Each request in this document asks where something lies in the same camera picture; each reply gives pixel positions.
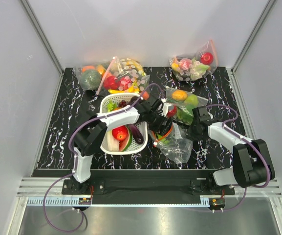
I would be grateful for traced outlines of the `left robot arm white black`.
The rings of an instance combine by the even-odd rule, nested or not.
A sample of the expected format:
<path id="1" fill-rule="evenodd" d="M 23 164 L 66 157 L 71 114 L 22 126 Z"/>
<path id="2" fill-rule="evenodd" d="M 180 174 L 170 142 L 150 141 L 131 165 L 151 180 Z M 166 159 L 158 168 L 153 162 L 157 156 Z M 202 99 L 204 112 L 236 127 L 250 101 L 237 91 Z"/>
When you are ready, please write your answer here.
<path id="1" fill-rule="evenodd" d="M 73 188 L 80 194 L 89 190 L 93 155 L 101 150 L 109 132 L 130 124 L 144 123 L 154 133 L 169 133 L 173 128 L 173 118 L 161 113 L 160 108 L 166 106 L 159 98 L 144 100 L 139 95 L 132 95 L 131 103 L 119 110 L 97 114 L 87 112 L 85 122 L 71 132 L 68 142 L 68 148 L 74 154 Z"/>

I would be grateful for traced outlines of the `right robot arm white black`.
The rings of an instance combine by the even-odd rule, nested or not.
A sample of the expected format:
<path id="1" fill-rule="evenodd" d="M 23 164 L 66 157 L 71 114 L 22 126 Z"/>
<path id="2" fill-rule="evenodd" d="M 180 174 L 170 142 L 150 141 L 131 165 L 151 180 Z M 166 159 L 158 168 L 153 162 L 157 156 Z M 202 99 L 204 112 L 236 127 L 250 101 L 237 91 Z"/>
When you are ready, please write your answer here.
<path id="1" fill-rule="evenodd" d="M 211 117 L 206 106 L 192 109 L 193 122 L 188 128 L 187 138 L 194 141 L 213 139 L 233 155 L 233 166 L 217 170 L 206 182 L 207 190 L 217 194 L 225 185 L 242 188 L 264 188 L 275 178 L 275 170 L 267 143 L 253 140 L 229 128 L 225 122 Z"/>

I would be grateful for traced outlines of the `fake dark purple mangosteen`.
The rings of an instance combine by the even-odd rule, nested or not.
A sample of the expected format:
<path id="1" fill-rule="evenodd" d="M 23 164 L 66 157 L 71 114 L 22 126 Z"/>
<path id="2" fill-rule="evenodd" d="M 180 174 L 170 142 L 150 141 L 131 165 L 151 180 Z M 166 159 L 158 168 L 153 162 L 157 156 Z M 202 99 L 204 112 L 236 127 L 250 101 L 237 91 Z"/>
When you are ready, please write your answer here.
<path id="1" fill-rule="evenodd" d="M 130 100 L 130 105 L 133 104 L 138 98 L 138 96 L 133 96 Z"/>

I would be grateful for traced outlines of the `fake red apple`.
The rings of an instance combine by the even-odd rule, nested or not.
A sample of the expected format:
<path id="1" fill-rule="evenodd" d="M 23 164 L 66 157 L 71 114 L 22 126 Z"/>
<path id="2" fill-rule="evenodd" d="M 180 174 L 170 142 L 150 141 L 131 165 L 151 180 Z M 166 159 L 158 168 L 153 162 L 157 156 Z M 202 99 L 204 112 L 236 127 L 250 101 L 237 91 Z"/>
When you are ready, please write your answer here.
<path id="1" fill-rule="evenodd" d="M 123 141 L 127 137 L 127 134 L 128 129 L 126 126 L 120 126 L 112 130 L 113 137 L 118 141 Z"/>

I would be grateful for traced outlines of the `fake pineapple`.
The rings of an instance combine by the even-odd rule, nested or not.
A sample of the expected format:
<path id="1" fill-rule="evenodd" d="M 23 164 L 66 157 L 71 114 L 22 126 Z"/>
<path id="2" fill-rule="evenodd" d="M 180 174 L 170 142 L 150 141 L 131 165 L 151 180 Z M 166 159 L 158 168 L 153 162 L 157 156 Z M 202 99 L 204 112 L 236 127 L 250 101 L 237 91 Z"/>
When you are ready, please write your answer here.
<path id="1" fill-rule="evenodd" d="M 110 100 L 109 103 L 107 104 L 108 112 L 112 112 L 119 109 L 121 109 L 121 107 L 117 103 L 114 103 L 112 100 Z"/>

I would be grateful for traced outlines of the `zip bag orange slider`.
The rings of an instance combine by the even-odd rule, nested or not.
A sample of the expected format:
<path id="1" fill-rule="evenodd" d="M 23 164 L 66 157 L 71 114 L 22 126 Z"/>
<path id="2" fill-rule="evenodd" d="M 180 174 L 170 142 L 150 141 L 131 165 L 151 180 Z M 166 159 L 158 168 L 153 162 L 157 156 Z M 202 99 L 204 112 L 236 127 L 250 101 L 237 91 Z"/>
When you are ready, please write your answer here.
<path id="1" fill-rule="evenodd" d="M 153 140 L 153 146 L 159 148 L 161 153 L 176 164 L 188 162 L 193 141 L 186 138 L 186 131 L 176 123 L 173 123 L 171 130 L 164 136 L 149 131 Z"/>

